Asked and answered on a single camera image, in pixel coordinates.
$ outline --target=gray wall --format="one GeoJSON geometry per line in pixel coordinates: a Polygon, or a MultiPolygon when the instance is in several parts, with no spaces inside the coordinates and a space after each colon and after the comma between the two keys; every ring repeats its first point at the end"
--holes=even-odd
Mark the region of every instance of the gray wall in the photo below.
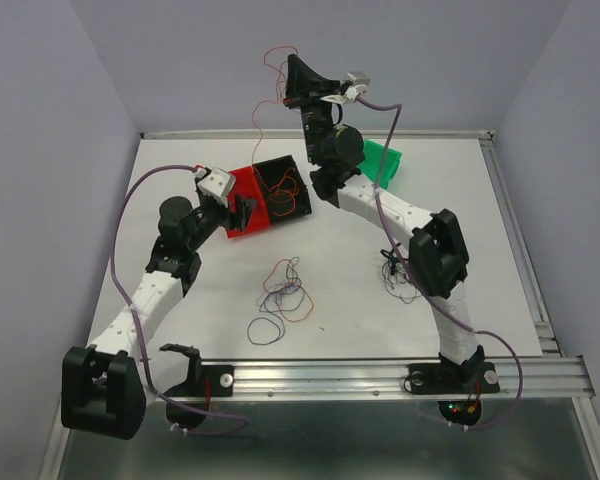
{"type": "Polygon", "coordinates": [[[66,0],[0,0],[0,479],[37,478],[138,135],[66,0]]]}
{"type": "MultiPolygon", "coordinates": [[[[274,91],[262,55],[287,43],[324,76],[371,74],[370,99],[406,105],[403,128],[493,128],[569,3],[71,1],[141,131],[251,128],[254,106],[274,91]]],[[[259,119],[299,127],[283,107],[263,107],[259,119]]],[[[389,123],[360,106],[346,119],[389,123]]]]}
{"type": "Polygon", "coordinates": [[[497,149],[558,339],[584,355],[600,419],[600,0],[574,0],[497,149]]]}

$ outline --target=red box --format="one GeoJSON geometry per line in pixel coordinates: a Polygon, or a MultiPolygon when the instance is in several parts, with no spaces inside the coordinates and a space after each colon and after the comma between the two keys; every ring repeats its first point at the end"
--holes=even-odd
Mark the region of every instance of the red box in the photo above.
{"type": "Polygon", "coordinates": [[[232,170],[229,173],[236,177],[236,183],[233,186],[233,190],[231,190],[231,193],[229,194],[229,205],[231,206],[231,209],[235,210],[236,194],[245,199],[255,198],[258,201],[258,204],[251,213],[251,218],[249,219],[247,228],[243,232],[238,230],[226,230],[227,237],[240,237],[242,235],[259,232],[260,230],[269,228],[271,221],[269,220],[267,205],[264,202],[264,197],[260,191],[258,180],[256,179],[256,175],[251,166],[238,168],[237,170],[232,170]]]}

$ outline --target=tangled wire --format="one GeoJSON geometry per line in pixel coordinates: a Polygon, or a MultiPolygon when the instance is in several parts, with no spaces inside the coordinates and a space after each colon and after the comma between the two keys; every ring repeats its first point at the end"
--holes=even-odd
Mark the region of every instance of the tangled wire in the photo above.
{"type": "Polygon", "coordinates": [[[273,267],[269,276],[262,282],[262,289],[264,291],[262,295],[258,297],[256,305],[258,305],[260,313],[268,314],[268,316],[256,317],[249,322],[249,325],[247,326],[247,338],[252,345],[271,345],[282,340],[287,332],[285,321],[290,323],[301,322],[313,311],[313,300],[302,286],[302,279],[296,270],[299,261],[299,257],[292,257],[290,259],[284,258],[280,260],[273,267]],[[281,265],[284,265],[284,279],[278,283],[269,284],[281,265]],[[297,300],[292,301],[291,305],[285,305],[285,303],[288,303],[285,302],[285,300],[293,300],[293,297],[296,297],[297,300]],[[300,318],[289,318],[287,314],[300,311],[305,300],[308,300],[310,303],[307,312],[300,318]],[[277,336],[272,340],[265,342],[254,340],[251,336],[251,327],[258,322],[268,322],[273,325],[278,330],[277,336]]]}
{"type": "Polygon", "coordinates": [[[400,299],[402,303],[405,305],[409,305],[413,303],[413,301],[420,297],[420,293],[413,286],[411,281],[409,280],[409,276],[404,269],[402,263],[396,256],[395,251],[392,250],[380,250],[380,253],[387,261],[382,265],[381,274],[382,280],[384,281],[384,288],[389,295],[392,297],[400,299]],[[413,295],[404,296],[400,293],[396,293],[396,286],[398,285],[410,285],[413,289],[413,295]]]}

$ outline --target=green box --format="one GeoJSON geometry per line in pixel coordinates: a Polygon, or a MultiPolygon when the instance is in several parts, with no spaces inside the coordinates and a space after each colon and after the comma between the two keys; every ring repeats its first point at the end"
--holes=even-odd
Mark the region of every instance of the green box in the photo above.
{"type": "MultiPolygon", "coordinates": [[[[372,140],[364,141],[364,162],[358,165],[358,168],[362,170],[369,180],[372,182],[376,181],[378,176],[378,170],[380,170],[380,163],[382,163],[382,152],[384,151],[384,145],[380,145],[372,140]]],[[[400,166],[400,157],[402,152],[397,150],[389,149],[387,152],[387,160],[384,164],[384,170],[382,171],[382,178],[380,178],[380,185],[382,188],[387,188],[389,182],[398,171],[400,166]]]]}

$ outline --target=white table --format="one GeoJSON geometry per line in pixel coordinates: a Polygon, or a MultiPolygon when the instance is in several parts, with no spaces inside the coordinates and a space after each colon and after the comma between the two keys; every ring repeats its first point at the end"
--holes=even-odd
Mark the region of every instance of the white table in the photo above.
{"type": "MultiPolygon", "coordinates": [[[[168,164],[204,164],[226,170],[250,163],[255,140],[143,140],[131,181],[168,164]]],[[[389,190],[423,208],[456,213],[470,263],[467,301],[476,328],[505,337],[520,356],[542,354],[477,140],[405,139],[392,148],[403,152],[389,190]]],[[[381,358],[435,357],[438,337],[428,304],[404,305],[389,296],[380,277],[387,248],[384,233],[366,221],[321,202],[309,185],[310,165],[302,140],[265,140],[256,161],[291,154],[309,186],[313,214],[263,233],[227,239],[218,230],[199,250],[202,269],[188,294],[167,317],[150,343],[159,372],[174,354],[157,353],[164,343],[194,345],[203,358],[381,358]],[[299,256],[304,286],[315,310],[304,322],[287,324],[286,337],[266,347],[251,345],[246,328],[259,316],[256,299],[262,281],[281,258],[299,256]]],[[[148,180],[131,201],[118,240],[118,272],[133,291],[158,234],[158,207],[184,195],[196,205],[192,175],[166,172],[148,180]]],[[[107,274],[91,338],[123,306],[107,274]]],[[[490,338],[487,356],[506,356],[490,338]]],[[[178,363],[184,365],[183,357],[178,363]]]]}

